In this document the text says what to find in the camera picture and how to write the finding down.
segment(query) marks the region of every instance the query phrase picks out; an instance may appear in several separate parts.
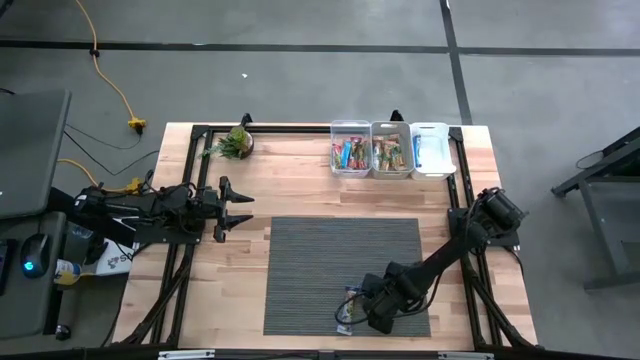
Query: gray floor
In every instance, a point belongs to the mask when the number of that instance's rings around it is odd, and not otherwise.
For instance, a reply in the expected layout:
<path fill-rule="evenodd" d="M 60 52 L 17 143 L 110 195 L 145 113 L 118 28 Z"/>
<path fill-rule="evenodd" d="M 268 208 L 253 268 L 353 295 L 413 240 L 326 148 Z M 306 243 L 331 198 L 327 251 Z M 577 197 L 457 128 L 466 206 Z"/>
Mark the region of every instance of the gray floor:
<path fill-rule="evenodd" d="M 246 44 L 446 44 L 437 0 L 85 0 L 102 40 Z M 461 46 L 638 48 L 634 0 L 450 0 Z M 87 40 L 72 0 L 17 0 L 0 37 Z M 82 144 L 111 169 L 157 149 L 168 121 L 377 120 L 399 108 L 408 121 L 461 122 L 447 55 L 103 51 L 103 70 L 149 121 L 130 151 Z M 504 187 L 531 215 L 520 231 L 525 279 L 540 344 L 615 356 L 640 353 L 640 287 L 586 294 L 608 272 L 582 200 L 551 186 L 574 162 L 638 126 L 640 57 L 462 56 L 474 124 L 491 130 Z M 117 95 L 84 50 L 0 49 L 0 87 L 65 87 L 69 122 L 126 146 L 135 135 Z M 87 165 L 109 186 L 154 166 L 149 158 L 111 177 L 73 144 L 61 157 Z M 87 180 L 59 166 L 55 185 L 77 193 Z M 66 296 L 75 336 L 65 343 L 0 342 L 1 353 L 97 346 L 124 279 L 85 279 Z"/>

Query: gray mat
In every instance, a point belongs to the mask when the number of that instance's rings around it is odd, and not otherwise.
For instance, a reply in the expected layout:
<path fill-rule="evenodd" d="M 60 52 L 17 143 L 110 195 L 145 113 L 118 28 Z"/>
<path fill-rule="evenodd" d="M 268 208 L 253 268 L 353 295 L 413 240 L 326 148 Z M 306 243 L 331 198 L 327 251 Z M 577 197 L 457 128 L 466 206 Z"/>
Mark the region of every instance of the gray mat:
<path fill-rule="evenodd" d="M 339 335 L 333 314 L 346 285 L 421 254 L 416 219 L 273 218 L 264 335 Z M 358 304 L 354 317 L 362 316 Z M 354 326 L 353 336 L 378 335 Z M 431 336 L 428 314 L 397 319 L 388 336 Z"/>

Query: plastic container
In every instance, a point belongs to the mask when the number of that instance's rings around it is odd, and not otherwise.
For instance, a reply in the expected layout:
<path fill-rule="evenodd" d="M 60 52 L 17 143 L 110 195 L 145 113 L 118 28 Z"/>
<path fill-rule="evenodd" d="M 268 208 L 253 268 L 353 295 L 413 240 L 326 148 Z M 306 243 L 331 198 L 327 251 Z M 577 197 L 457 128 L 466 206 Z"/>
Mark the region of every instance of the plastic container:
<path fill-rule="evenodd" d="M 375 179 L 400 180 L 405 179 L 413 171 L 413 147 L 411 145 L 411 127 L 400 121 L 376 121 L 371 124 L 371 136 L 399 135 L 400 149 L 407 164 L 407 170 L 381 171 L 372 167 L 371 172 Z"/>
<path fill-rule="evenodd" d="M 444 180 L 456 172 L 451 162 L 449 125 L 445 123 L 411 124 L 411 142 L 415 167 L 411 177 L 416 180 Z"/>
<path fill-rule="evenodd" d="M 361 137 L 363 141 L 366 141 L 365 145 L 365 159 L 367 167 L 366 169 L 340 169 L 336 168 L 335 159 L 333 156 L 333 144 L 342 144 L 343 140 L 351 137 Z M 331 166 L 331 172 L 337 177 L 343 178 L 364 178 L 371 171 L 371 125 L 364 120 L 335 120 L 331 123 L 331 148 L 329 149 L 329 164 Z"/>

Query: wooden tabletop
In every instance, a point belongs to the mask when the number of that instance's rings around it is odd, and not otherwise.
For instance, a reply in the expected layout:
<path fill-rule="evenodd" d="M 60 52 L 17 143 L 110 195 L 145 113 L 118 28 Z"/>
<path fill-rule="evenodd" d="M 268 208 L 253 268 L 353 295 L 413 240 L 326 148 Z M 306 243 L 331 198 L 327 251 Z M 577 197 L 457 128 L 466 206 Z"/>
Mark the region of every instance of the wooden tabletop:
<path fill-rule="evenodd" d="M 181 182 L 192 125 L 167 124 L 154 187 Z M 488 128 L 466 126 L 463 134 L 474 191 L 499 186 Z M 256 200 L 231 204 L 230 212 L 251 213 L 254 219 L 231 231 L 224 244 L 213 240 L 211 230 L 215 223 L 208 224 L 203 242 L 196 247 L 180 336 L 181 348 L 473 348 L 458 263 L 444 272 L 429 309 L 431 337 L 263 335 L 272 216 L 417 218 L 422 253 L 427 257 L 449 239 L 446 220 L 449 197 L 445 181 L 334 178 L 328 165 L 330 140 L 327 134 L 258 134 L 254 138 L 255 149 L 248 159 L 232 161 L 216 157 L 211 161 L 207 184 L 217 187 L 218 178 L 228 176 L 234 190 Z M 200 141 L 197 154 L 202 152 L 203 143 Z M 452 157 L 457 158 L 455 148 L 452 148 Z M 199 168 L 196 160 L 194 182 Z M 460 204 L 465 204 L 463 195 L 459 194 Z M 167 248 L 161 244 L 150 246 L 133 261 L 114 341 L 129 335 L 157 299 Z M 522 335 L 535 343 L 527 293 L 517 262 L 503 249 L 489 249 L 487 261 L 496 301 Z M 486 311 L 483 305 L 478 308 L 483 333 L 489 341 Z M 170 328 L 173 301 L 168 309 L 163 336 Z"/>

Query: potted plant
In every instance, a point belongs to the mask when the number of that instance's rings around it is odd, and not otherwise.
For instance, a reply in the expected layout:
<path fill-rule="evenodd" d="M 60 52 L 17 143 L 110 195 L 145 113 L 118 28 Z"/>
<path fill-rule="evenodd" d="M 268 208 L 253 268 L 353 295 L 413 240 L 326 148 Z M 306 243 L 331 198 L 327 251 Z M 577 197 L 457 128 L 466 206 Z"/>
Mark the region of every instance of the potted plant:
<path fill-rule="evenodd" d="M 235 126 L 226 137 L 218 139 L 218 143 L 209 149 L 205 149 L 201 157 L 220 153 L 227 159 L 245 159 L 253 152 L 253 137 L 244 127 Z"/>

